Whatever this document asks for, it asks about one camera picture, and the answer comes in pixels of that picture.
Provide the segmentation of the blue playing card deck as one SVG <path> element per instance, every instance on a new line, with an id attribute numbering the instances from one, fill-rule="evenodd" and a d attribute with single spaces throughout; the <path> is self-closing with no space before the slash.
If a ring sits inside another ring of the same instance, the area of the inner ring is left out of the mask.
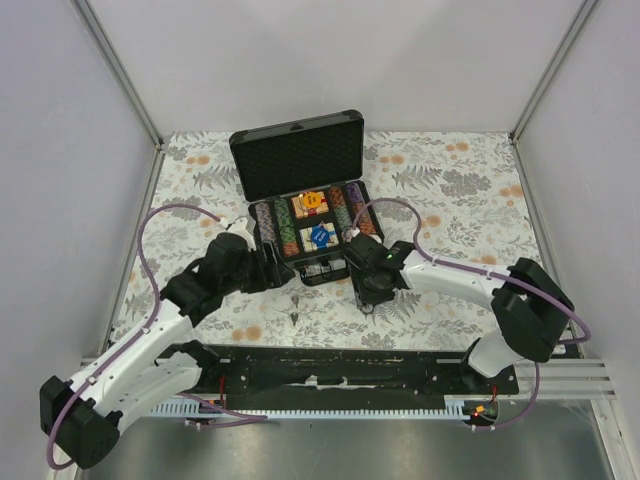
<path id="1" fill-rule="evenodd" d="M 299 230 L 302 249 L 305 253 L 338 247 L 340 240 L 332 222 L 321 222 L 317 225 Z"/>

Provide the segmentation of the blue small blind button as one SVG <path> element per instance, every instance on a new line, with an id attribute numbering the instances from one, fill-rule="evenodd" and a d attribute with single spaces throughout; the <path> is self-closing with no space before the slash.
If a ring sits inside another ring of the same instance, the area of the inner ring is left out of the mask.
<path id="1" fill-rule="evenodd" d="M 325 248 L 329 244 L 330 237 L 330 232 L 322 225 L 311 229 L 310 240 L 317 248 Z"/>

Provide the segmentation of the red playing card deck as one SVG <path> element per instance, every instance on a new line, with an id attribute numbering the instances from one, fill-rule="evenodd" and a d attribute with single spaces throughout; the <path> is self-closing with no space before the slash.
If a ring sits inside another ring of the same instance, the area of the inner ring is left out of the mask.
<path id="1" fill-rule="evenodd" d="M 296 219 L 323 215 L 330 211 L 327 198 L 322 191 L 307 191 L 291 198 Z"/>

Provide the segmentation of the orange big blind button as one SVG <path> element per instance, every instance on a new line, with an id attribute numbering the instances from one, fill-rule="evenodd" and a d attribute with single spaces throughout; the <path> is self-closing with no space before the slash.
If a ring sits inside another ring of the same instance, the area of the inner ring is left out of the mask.
<path id="1" fill-rule="evenodd" d="M 323 196 L 321 192 L 306 192 L 300 196 L 301 204 L 306 209 L 316 209 L 322 205 Z"/>

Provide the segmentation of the black poker set case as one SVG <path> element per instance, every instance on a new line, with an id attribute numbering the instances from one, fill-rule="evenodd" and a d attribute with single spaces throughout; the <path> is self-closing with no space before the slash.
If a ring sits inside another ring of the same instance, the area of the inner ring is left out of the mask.
<path id="1" fill-rule="evenodd" d="M 257 247 L 262 251 L 262 239 L 257 223 L 255 205 L 269 205 L 277 235 L 273 246 L 279 264 L 284 264 L 298 275 L 306 286 L 317 286 L 348 278 L 350 271 L 343 250 L 347 242 L 340 235 L 329 189 L 339 186 L 345 197 L 352 219 L 357 226 L 357 216 L 349 199 L 346 185 L 357 182 L 362 190 L 369 214 L 378 232 L 384 237 L 380 223 L 368 206 L 370 199 L 362 180 L 364 161 L 364 117 L 355 110 L 322 115 L 302 120 L 245 129 L 233 133 L 229 148 L 237 169 L 244 197 L 249 203 L 249 213 L 256 222 L 254 235 Z M 322 191 L 330 211 L 323 215 L 296 219 L 291 198 L 307 191 Z M 273 202 L 283 198 L 287 202 L 300 254 L 286 257 L 282 249 L 279 227 Z M 338 247 L 305 253 L 299 230 L 332 222 L 340 240 Z"/>

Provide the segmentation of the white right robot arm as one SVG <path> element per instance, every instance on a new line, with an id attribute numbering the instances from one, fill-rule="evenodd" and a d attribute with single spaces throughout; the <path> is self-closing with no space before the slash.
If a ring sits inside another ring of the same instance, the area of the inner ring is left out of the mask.
<path id="1" fill-rule="evenodd" d="M 346 245 L 344 256 L 362 306 L 388 302 L 399 290 L 431 290 L 494 315 L 498 327 L 472 343 L 457 371 L 460 386 L 473 394 L 522 360 L 548 362 L 574 312 L 560 287 L 528 258 L 507 267 L 474 266 L 447 257 L 427 258 L 409 242 L 386 248 L 363 233 Z"/>

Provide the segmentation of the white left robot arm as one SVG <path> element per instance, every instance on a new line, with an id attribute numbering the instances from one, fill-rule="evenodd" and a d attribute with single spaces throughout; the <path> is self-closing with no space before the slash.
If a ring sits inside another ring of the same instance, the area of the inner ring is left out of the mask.
<path id="1" fill-rule="evenodd" d="M 280 288 L 294 278 L 271 247 L 259 247 L 255 223 L 241 217 L 209 243 L 164 288 L 154 286 L 152 312 L 89 366 L 67 380 L 50 377 L 41 387 L 40 422 L 47 435 L 50 468 L 62 450 L 71 464 L 87 469 L 104 459 L 122 434 L 164 400 L 194 388 L 212 391 L 220 368 L 195 343 L 163 365 L 157 357 L 219 309 L 226 296 Z"/>

